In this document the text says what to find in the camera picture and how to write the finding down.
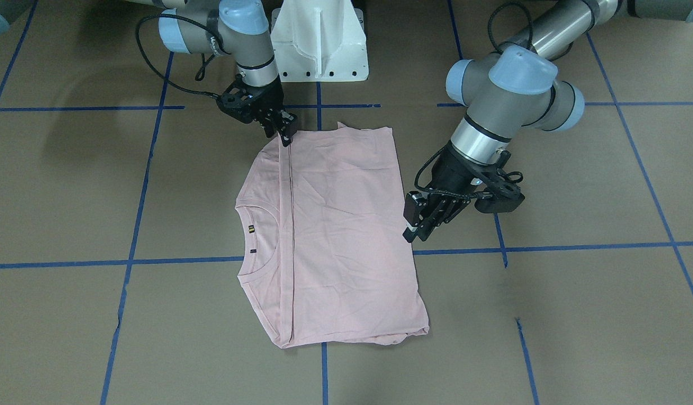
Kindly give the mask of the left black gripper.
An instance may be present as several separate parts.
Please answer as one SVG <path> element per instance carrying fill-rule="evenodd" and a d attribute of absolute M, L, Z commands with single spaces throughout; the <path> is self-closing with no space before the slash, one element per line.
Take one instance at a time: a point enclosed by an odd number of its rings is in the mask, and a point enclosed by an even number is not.
<path fill-rule="evenodd" d="M 431 180 L 426 185 L 428 190 L 441 190 L 456 195 L 473 194 L 476 186 L 473 179 L 479 177 L 470 170 L 472 168 L 488 168 L 491 165 L 476 163 L 465 158 L 457 151 L 451 141 L 436 157 L 431 169 Z M 457 199 L 447 195 L 431 195 L 428 192 L 410 191 L 405 196 L 403 216 L 407 226 L 403 238 L 408 243 L 416 238 L 426 241 L 433 230 L 443 223 L 449 223 L 461 213 L 470 203 L 468 199 Z"/>

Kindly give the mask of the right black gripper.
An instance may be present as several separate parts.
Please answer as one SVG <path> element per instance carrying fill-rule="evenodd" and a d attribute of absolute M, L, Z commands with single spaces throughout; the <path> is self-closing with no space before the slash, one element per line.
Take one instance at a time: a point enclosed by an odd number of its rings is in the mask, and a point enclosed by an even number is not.
<path fill-rule="evenodd" d="M 235 76 L 235 80 L 240 80 L 244 84 L 244 76 Z M 256 121 L 259 122 L 267 134 L 267 138 L 278 136 L 282 145 L 287 148 L 293 141 L 296 131 L 298 116 L 284 110 L 284 91 L 281 80 L 276 77 L 271 83 L 264 87 L 248 85 L 252 94 L 255 94 Z"/>

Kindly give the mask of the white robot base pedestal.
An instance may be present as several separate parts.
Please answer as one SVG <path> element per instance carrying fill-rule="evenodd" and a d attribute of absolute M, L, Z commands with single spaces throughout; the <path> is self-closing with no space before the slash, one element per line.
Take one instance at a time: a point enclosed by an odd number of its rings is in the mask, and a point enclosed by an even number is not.
<path fill-rule="evenodd" d="M 284 83 L 361 82 L 370 74 L 363 12 L 351 1 L 284 1 L 271 15 Z"/>

